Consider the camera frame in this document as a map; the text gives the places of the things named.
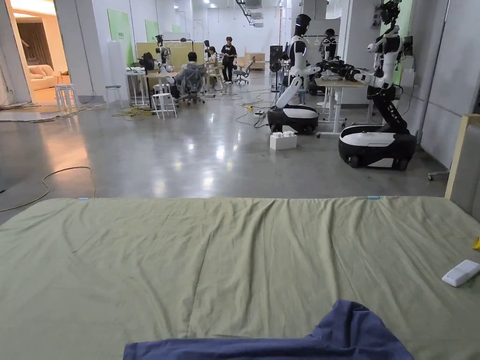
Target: robot mobile base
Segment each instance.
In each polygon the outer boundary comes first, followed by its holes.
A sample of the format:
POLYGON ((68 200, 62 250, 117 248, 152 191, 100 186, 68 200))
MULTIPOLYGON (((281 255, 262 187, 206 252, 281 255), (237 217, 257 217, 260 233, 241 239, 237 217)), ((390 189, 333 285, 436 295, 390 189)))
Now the robot mobile base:
POLYGON ((283 126, 289 126, 301 134, 313 134, 318 126, 318 113, 304 105, 286 105, 273 107, 267 113, 268 125, 272 132, 282 132, 283 126))
POLYGON ((379 132, 382 125, 350 126, 338 140, 340 157, 352 168, 376 166, 392 159, 391 167, 405 171, 417 147, 417 138, 407 133, 379 132))

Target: white stool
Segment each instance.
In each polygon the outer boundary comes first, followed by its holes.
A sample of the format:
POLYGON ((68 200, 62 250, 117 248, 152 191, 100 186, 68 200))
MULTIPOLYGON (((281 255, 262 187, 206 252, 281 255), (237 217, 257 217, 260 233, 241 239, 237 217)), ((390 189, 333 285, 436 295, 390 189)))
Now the white stool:
POLYGON ((120 94, 121 86, 120 85, 109 85, 109 86, 105 86, 105 88, 107 90, 107 108, 110 109, 110 103, 108 101, 108 92, 109 91, 114 91, 115 92, 115 99, 117 99, 117 94, 118 94, 119 100, 120 100, 120 108, 123 108, 123 102, 121 100, 121 94, 120 94))
POLYGON ((80 101, 78 100, 77 92, 73 84, 55 85, 55 98, 57 100, 57 107, 59 112, 67 111, 67 106, 72 112, 72 100, 77 109, 80 108, 80 101))
POLYGON ((170 92, 170 84, 156 84, 153 87, 153 90, 154 90, 155 94, 160 93, 160 87, 162 88, 162 92, 166 92, 166 93, 170 92))
POLYGON ((160 93, 160 94, 152 95, 152 103, 153 103, 153 106, 155 108, 155 113, 156 113, 159 120, 160 120, 160 115, 158 113, 161 112, 162 116, 163 116, 163 121, 165 121, 165 111, 167 112, 167 115, 168 115, 169 111, 173 111, 173 113, 175 114, 175 118, 177 118, 177 111, 175 110, 175 104, 173 103, 172 94, 160 93), (161 110, 158 110, 157 107, 156 107, 156 100, 157 99, 160 100, 160 109, 161 110), (171 101, 171 104, 170 103, 165 103, 165 100, 169 100, 169 99, 171 101), (172 110, 169 110, 167 108, 167 106, 169 106, 169 105, 172 105, 172 110))

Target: yellow cable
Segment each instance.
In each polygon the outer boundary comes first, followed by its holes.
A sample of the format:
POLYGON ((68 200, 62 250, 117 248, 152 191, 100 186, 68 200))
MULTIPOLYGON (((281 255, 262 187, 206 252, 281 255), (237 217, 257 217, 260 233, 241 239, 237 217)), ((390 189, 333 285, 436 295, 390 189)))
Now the yellow cable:
POLYGON ((32 200, 28 203, 25 203, 25 204, 22 204, 22 205, 18 205, 18 206, 15 206, 15 207, 11 207, 10 209, 3 209, 3 210, 0 210, 0 213, 3 213, 4 211, 10 211, 10 210, 15 210, 15 209, 18 209, 22 206, 26 206, 26 205, 30 205, 32 203, 34 203, 35 201, 38 201, 40 200, 41 198, 43 198, 44 196, 46 196, 49 192, 50 192, 50 187, 47 185, 47 183, 45 182, 45 180, 49 177, 49 176, 52 176, 52 175, 55 175, 55 174, 58 174, 59 172, 62 172, 62 171, 67 171, 67 170, 73 170, 73 169, 89 169, 90 170, 90 177, 92 178, 92 183, 93 183, 93 197, 95 197, 95 192, 96 192, 96 188, 95 188, 95 180, 93 179, 93 171, 91 168, 89 168, 88 166, 75 166, 73 168, 66 168, 66 169, 62 169, 62 170, 58 170, 58 171, 55 171, 55 172, 52 172, 50 174, 48 174, 47 176, 45 176, 42 180, 42 183, 47 187, 47 192, 45 194, 43 194, 42 196, 36 198, 35 200, 32 200))

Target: wheel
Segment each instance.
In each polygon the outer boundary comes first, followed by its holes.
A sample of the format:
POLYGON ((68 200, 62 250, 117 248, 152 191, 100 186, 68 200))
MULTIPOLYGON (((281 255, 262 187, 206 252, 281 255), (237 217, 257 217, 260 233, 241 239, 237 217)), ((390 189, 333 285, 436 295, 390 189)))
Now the wheel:
POLYGON ((401 159, 399 162, 398 162, 398 170, 400 171, 405 171, 407 170, 407 167, 408 167, 408 163, 410 162, 410 160, 408 159, 401 159))
POLYGON ((313 132, 315 131, 315 128, 313 126, 305 126, 303 131, 306 135, 312 135, 313 132))
POLYGON ((360 159, 358 156, 354 155, 350 157, 350 166, 354 169, 360 166, 360 159))
POLYGON ((282 132, 282 125, 272 124, 272 125, 270 125, 270 131, 271 131, 272 133, 274 133, 274 132, 282 132))

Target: curtain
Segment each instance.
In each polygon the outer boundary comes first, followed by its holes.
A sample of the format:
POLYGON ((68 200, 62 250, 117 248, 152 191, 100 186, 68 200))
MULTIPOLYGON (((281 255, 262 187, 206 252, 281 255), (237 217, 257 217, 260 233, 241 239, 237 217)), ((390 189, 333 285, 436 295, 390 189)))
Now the curtain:
POLYGON ((17 23, 20 38, 28 44, 23 45, 29 65, 50 65, 53 68, 47 37, 42 23, 17 23))

